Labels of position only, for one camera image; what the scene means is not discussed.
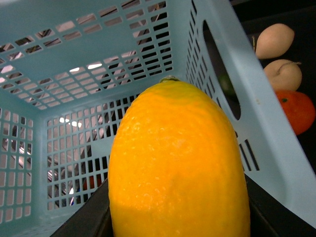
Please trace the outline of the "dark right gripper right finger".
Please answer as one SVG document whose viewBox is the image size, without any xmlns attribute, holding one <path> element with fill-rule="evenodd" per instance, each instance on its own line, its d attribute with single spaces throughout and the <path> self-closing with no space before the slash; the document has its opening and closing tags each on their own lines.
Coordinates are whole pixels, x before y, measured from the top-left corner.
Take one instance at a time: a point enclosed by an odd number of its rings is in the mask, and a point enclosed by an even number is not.
<svg viewBox="0 0 316 237">
<path fill-rule="evenodd" d="M 248 176 L 252 237 L 314 237 L 316 229 L 296 216 Z"/>
</svg>

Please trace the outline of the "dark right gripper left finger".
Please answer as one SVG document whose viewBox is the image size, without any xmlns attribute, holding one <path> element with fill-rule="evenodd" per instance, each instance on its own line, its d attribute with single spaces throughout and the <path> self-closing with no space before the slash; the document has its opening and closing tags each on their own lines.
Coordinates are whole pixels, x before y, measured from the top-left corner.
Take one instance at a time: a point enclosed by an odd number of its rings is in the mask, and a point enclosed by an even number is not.
<svg viewBox="0 0 316 237">
<path fill-rule="evenodd" d="M 53 234 L 53 237 L 110 237 L 111 215 L 108 181 L 105 180 L 84 205 Z"/>
</svg>

